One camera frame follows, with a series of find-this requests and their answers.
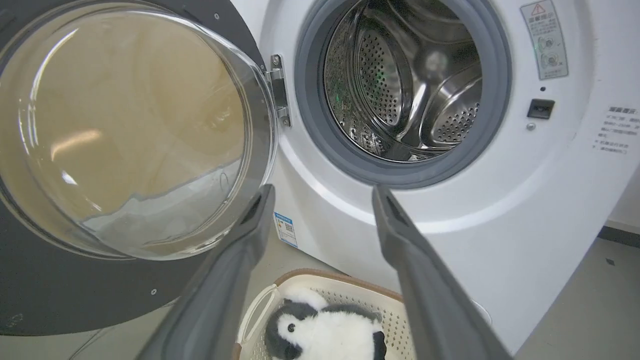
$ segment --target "laundry basket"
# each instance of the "laundry basket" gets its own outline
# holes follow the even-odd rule
[[[290,286],[315,290],[330,304],[358,304],[382,317],[386,360],[413,360],[413,338],[399,294],[345,275],[301,269],[289,272],[256,296],[240,324],[232,360],[271,360],[264,345],[269,315],[283,304]]]

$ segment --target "washing machine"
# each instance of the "washing machine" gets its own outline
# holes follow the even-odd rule
[[[615,0],[0,2],[0,333],[177,297],[259,186],[279,238],[398,290],[385,184],[515,352],[640,162]]]

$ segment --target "penguin plush toy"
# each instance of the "penguin plush toy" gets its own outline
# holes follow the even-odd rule
[[[385,335],[376,314],[354,304],[328,305],[305,288],[284,294],[266,327],[273,360],[384,360]]]

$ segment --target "sticker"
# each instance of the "sticker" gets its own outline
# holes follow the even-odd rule
[[[544,80],[567,76],[566,47],[553,2],[538,1],[521,7],[520,11],[529,27],[538,63],[538,77]]]
[[[296,233],[293,230],[293,221],[290,218],[283,217],[278,213],[274,214],[276,216],[278,237],[289,245],[298,247],[298,242],[296,241]]]
[[[610,106],[591,148],[624,156],[637,143],[638,133],[640,113],[637,109]]]

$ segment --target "white wall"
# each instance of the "white wall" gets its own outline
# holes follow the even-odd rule
[[[640,234],[640,168],[613,209],[607,225]]]

